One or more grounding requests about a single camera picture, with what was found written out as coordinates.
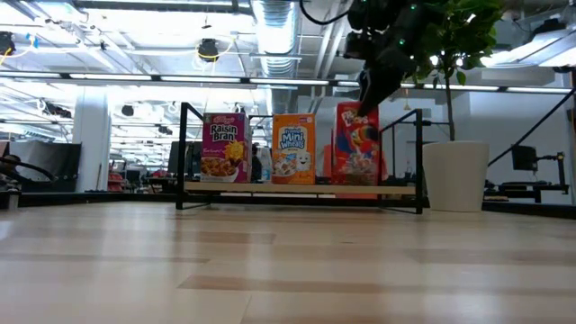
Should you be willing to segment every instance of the fluorescent light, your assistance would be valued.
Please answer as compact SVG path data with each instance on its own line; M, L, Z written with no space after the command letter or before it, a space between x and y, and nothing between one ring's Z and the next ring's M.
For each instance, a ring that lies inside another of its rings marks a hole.
M338 81L338 86L360 86L356 81Z
M4 121L4 123L17 125L50 125L52 124L52 121Z
M567 88L531 88L531 87L509 87L507 89L511 93L528 93L528 94L558 94L566 95L571 89Z
M568 49L564 53L556 55L540 64L540 67L565 67L576 66L576 48Z
M329 81L324 80L298 80L280 78L251 78L250 83L260 85L297 85L297 86L327 86Z
M0 77L60 78L58 73L0 71Z
M162 81L171 82L206 82L206 83L240 83L239 77L210 76L162 76Z
M424 85L425 89L434 89L434 85ZM436 89L444 90L445 85L436 85ZM487 86L487 85L450 85L450 89L456 91L498 91L497 86Z
M141 75L103 75L103 74L71 74L72 78L84 78L89 80L130 80L130 81L149 81L152 76Z
M487 66L495 66L502 63L516 63L517 61L521 61L524 58L532 56L533 54L537 53L546 46L559 40L559 37L546 38L548 36L549 35L546 34L538 34L536 35L534 40L532 40L526 45L517 47L511 51L502 51L493 54L490 60L486 60L488 61Z

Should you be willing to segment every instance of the wooden shelf board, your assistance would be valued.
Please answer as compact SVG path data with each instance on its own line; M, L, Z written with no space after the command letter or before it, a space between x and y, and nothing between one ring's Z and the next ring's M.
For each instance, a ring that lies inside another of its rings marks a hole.
M416 194L409 186L361 186L318 184L230 184L186 182L191 192L273 193L273 194Z

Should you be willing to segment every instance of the ventilation duct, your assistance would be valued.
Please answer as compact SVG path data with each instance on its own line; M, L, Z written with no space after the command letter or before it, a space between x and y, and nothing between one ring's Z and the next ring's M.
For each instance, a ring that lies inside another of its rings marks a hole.
M294 1L253 0L257 19L258 51L262 54L292 55L296 50L296 26L299 12ZM290 58L262 58L265 77L295 77L296 61ZM270 89L266 96L268 111L297 113L292 90Z

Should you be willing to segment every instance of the white planter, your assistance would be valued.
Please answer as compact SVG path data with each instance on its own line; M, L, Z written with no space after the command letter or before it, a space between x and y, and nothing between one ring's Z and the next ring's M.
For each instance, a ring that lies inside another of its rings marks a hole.
M473 141L434 143L425 145L423 153L432 210L481 212L489 145Z

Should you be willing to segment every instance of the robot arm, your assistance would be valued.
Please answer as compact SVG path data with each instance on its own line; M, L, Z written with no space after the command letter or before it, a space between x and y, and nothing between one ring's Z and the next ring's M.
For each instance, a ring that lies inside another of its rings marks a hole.
M358 77L362 102L358 115L367 115L416 72L417 64L411 57L428 25L444 19L434 5L446 1L354 0L347 18L355 31L346 36L344 58L365 62Z

